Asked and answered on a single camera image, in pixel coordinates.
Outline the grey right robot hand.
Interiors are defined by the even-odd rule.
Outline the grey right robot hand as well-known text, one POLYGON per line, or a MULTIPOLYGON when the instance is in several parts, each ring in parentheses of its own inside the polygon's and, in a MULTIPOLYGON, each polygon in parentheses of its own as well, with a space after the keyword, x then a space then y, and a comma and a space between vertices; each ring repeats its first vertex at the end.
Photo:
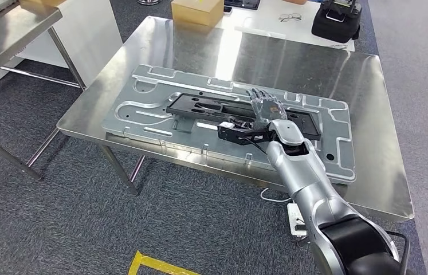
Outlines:
POLYGON ((252 129, 264 129, 272 120, 287 119, 286 110, 276 96, 257 88, 247 89, 246 94, 255 115, 252 129))

